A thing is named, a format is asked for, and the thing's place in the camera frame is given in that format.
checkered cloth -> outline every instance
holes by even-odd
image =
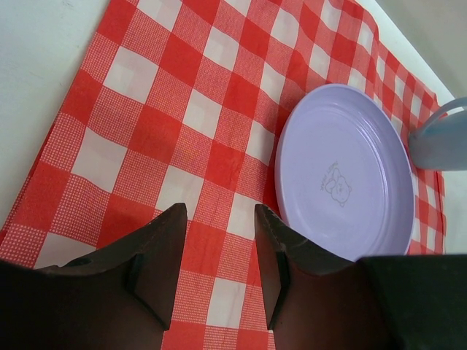
[[[0,257],[63,264],[175,202],[188,233],[164,349],[273,349],[253,207],[277,211],[285,121],[327,82],[357,87],[409,130],[435,95],[350,0],[111,0],[1,231]],[[410,253],[441,253],[440,173],[414,170]]]

white table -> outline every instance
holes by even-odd
[[[357,0],[374,17],[381,41],[438,95],[452,94],[375,0]],[[0,1],[0,222],[76,74],[108,0]],[[467,252],[467,173],[446,172],[446,252]]]

purple plate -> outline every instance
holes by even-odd
[[[277,147],[283,220],[348,260],[405,254],[414,221],[412,172],[385,113],[339,84],[306,95]]]

red and white checkered tablecloth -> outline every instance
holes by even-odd
[[[274,154],[306,93],[364,90],[406,144],[435,95],[350,0],[111,0],[0,235],[0,257],[63,264],[185,202],[163,349],[273,349],[253,206],[277,211]],[[413,176],[410,253],[441,253],[440,173]]]

tablecloth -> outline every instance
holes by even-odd
[[[278,136],[329,82],[373,98],[405,145],[438,108],[350,0],[111,0],[1,230],[0,257],[63,264],[185,202],[163,349],[273,349],[253,207],[277,211]],[[442,253],[442,176],[412,178],[409,253]]]

